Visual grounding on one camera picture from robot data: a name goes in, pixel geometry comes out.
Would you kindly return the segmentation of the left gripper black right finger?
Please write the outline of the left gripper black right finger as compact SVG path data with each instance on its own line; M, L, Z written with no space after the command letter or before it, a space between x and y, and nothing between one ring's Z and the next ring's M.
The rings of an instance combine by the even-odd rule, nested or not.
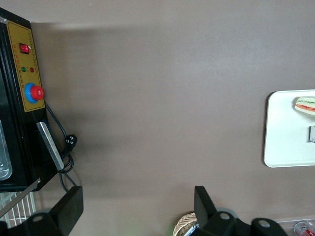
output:
M194 213L199 228L195 236L235 236L241 221L227 211L218 211L205 187L194 189Z

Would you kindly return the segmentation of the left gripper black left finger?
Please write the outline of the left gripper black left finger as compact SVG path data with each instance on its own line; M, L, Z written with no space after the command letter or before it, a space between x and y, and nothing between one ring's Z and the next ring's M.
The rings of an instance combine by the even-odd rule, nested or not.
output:
M26 222L28 236L68 236L84 210L83 187L72 187L48 212L30 217Z

